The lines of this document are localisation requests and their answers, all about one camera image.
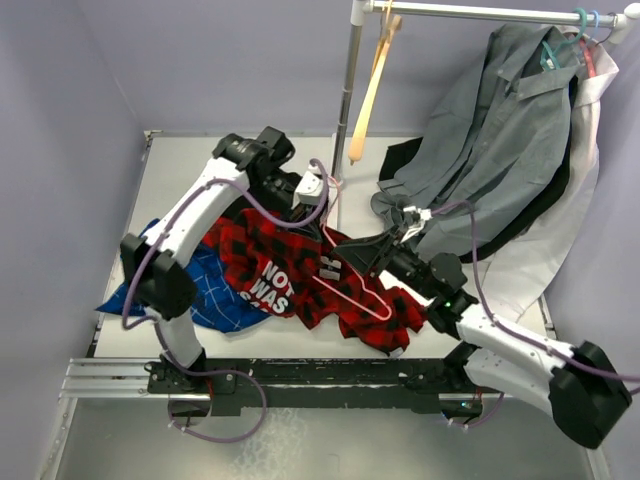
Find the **red black plaid shirt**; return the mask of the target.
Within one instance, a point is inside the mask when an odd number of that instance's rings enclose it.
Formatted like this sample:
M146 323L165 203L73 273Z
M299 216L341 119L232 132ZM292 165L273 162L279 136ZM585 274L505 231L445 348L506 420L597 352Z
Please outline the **red black plaid shirt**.
M426 322L425 308L406 290L364 278L332 254L346 238L342 233L324 230L316 243L268 222L255 209L230 220L218 230L224 277L269 317L296 317L313 329L334 315L343 337L387 355L406 350L410 333Z

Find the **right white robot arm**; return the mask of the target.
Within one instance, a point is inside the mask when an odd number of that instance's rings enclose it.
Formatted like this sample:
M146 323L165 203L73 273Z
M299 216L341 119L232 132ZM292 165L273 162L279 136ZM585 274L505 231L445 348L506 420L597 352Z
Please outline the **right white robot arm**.
M476 385L515 397L550 416L578 445L598 448L632 404L632 379L592 342L575 346L490 313L480 296L465 291L456 255L424 261L399 237L393 227L342 241L332 253L361 275L387 272L429 299L429 324L460 342L462 357L444 369L452 389Z

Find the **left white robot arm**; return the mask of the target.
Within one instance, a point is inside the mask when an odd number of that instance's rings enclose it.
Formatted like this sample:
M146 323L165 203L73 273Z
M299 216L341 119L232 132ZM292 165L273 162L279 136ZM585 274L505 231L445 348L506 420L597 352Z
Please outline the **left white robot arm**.
M123 330L133 303L144 306L142 322L150 321L163 357L173 365L171 381L184 392L202 387L206 354L198 340L190 309L197 295L186 267L200 241L224 211L244 197L268 222L284 229L299 229L314 222L329 195L329 176L323 163L311 159L294 189L289 204L312 206L305 217L287 221L260 205L254 193L282 179L282 165L296 150L286 135L273 127L255 138L224 136L215 146L204 170L169 212L142 236L126 235L120 243L128 286L121 314Z

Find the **blue checked shirt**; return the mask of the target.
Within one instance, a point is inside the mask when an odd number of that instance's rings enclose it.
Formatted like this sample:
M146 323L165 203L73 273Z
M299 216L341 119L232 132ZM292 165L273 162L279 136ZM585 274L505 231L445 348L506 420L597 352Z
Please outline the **blue checked shirt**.
M218 251L218 230L231 224L228 218L220 218L202 238L186 271L197 287L197 295L191 306L195 324L219 332L237 333L269 317L269 314L250 305L226 281L226 265Z

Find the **white hanging shirt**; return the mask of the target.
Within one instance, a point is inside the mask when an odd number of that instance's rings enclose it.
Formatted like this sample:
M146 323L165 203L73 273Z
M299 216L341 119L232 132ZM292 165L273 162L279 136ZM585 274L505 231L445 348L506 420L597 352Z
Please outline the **white hanging shirt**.
M578 81L571 113L568 183L528 229L480 263L491 310L518 320L558 273L581 228L599 173L597 133L601 97L619 72L602 44L588 48L595 72Z

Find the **grey hanging shirt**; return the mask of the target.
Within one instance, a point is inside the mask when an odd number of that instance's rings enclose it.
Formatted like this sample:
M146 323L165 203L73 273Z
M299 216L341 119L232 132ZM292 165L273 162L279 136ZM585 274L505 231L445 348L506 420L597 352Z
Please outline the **grey hanging shirt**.
M515 24L491 33L440 100L413 159L379 184L370 201L385 226L405 205L451 210L409 243L423 259L470 253L498 235L547 186L562 162L570 128L570 84L580 62L569 47L561 67L540 66L542 41L565 36L554 26Z

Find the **yellow plastic hanger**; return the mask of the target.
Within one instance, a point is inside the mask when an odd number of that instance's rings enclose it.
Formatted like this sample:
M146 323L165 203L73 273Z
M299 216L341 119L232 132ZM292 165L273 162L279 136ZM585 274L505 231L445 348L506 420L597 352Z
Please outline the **yellow plastic hanger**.
M384 3L384 7L382 9L381 17L380 17L380 31L379 37L376 45L376 50L373 58L373 64L371 68L371 73L375 72L376 66L381 56L382 48L387 38L388 28L391 22L391 9L394 1L387 0Z

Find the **cream plastic hanger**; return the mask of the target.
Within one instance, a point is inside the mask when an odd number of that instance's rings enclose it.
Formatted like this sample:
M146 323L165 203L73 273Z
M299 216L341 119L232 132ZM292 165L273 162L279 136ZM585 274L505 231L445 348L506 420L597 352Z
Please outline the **cream plastic hanger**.
M364 154L365 141L372 117L377 92L380 87L383 72L391 49L391 45L396 33L401 29L402 17L391 14L391 22L387 32L387 38L382 48L381 56L376 66L375 72L371 73L367 91L361 105L361 109L356 121L351 143L348 149L348 159L351 164L359 162Z

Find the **teal plastic hanger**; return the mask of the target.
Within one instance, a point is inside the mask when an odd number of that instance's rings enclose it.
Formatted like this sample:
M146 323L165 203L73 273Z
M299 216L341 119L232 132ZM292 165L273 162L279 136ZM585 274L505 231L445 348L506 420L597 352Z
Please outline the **teal plastic hanger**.
M557 70L561 67L557 59L557 55L565 48L576 44L585 33L588 26L588 14L581 8L577 7L574 12L579 16L578 32L571 38L565 37L555 48L552 48L546 40L542 41L542 52L540 56L540 66L544 71Z

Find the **blue hanger hook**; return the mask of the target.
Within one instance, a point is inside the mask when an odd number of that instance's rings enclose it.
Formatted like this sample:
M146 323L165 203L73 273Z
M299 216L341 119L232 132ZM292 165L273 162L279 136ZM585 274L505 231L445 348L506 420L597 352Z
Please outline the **blue hanger hook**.
M593 24L592 28L594 30L598 30L599 26L600 26L600 14L599 14L599 12L596 11L596 10L591 10L589 13L593 16L594 24Z

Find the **metal clothes rack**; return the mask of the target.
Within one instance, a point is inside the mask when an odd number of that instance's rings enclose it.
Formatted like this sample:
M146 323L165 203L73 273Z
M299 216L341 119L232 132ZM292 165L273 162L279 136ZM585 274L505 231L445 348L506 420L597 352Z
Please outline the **metal clothes rack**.
M588 35L614 52L639 33L636 1L396 1L402 17L394 36L365 141L362 159L347 157L353 130L370 80L381 12L377 1L349 4L349 34L341 52L340 110L331 153L339 203L330 224L350 236L381 232L382 221L369 206L377 192L378 172L388 145L421 135L435 105L464 68L484 52L489 35L513 23L538 28L579 21L589 15ZM600 14L594 30L593 16Z

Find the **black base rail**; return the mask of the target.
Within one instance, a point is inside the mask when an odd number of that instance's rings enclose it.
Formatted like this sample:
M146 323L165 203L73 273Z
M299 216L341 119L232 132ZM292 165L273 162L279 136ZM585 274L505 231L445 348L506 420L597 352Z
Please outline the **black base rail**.
M149 393L213 416L262 406L403 409L472 422L489 392L440 359L208 359L197 377L161 358L144 369Z

